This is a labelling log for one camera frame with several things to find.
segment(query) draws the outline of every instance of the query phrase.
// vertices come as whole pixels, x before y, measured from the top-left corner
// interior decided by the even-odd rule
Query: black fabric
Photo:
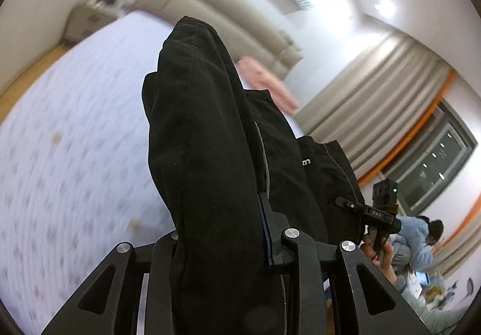
[[[265,265],[262,144],[215,30],[184,17],[142,90],[149,167],[179,233],[170,274],[178,334],[283,333],[281,280]]]
[[[272,101],[269,91],[245,92],[264,142],[272,210],[285,214],[290,227],[326,243],[324,217],[307,185],[301,152],[293,131]]]
[[[336,206],[337,197],[365,204],[354,171],[337,141],[316,143],[311,137],[297,139],[307,184],[326,220],[329,243],[344,240],[359,244],[364,224],[349,210]]]

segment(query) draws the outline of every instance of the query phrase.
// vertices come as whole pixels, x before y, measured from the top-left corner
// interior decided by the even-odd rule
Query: silver bolt
[[[347,251],[347,252],[351,252],[351,251],[354,251],[356,249],[356,244],[354,244],[352,241],[343,241],[341,243],[341,247],[343,250]]]
[[[286,229],[284,234],[287,237],[290,237],[291,239],[295,239],[296,237],[299,236],[299,231],[297,229],[294,229],[294,228],[289,228],[289,229]]]
[[[121,243],[117,246],[117,252],[120,252],[121,254],[128,252],[129,249],[130,249],[129,243]]]

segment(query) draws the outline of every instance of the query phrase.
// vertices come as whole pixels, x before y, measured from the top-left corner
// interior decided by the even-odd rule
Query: mattress
[[[141,88],[173,26],[140,11],[73,47],[0,127],[0,298],[40,334],[121,241],[174,229],[147,165]]]

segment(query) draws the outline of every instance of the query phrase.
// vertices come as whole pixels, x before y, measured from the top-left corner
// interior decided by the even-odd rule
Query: wooden floor
[[[3,122],[15,103],[34,81],[68,50],[69,48],[64,45],[54,47],[20,74],[5,92],[0,95],[0,123]]]

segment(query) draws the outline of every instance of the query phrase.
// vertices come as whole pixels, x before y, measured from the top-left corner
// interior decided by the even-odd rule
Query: black garment
[[[317,204],[326,220],[329,244],[338,245],[344,240],[359,244],[364,234],[364,224],[349,210],[336,206],[337,197],[365,204],[354,171],[337,141],[316,143],[311,137],[297,139],[302,154],[302,164]]]
[[[215,30],[184,17],[142,97],[149,167],[179,233],[170,273],[178,334],[283,333],[281,279],[268,274],[256,124]]]
[[[307,185],[301,152],[292,129],[269,91],[245,92],[264,142],[272,210],[283,213],[292,228],[327,243],[325,217]]]

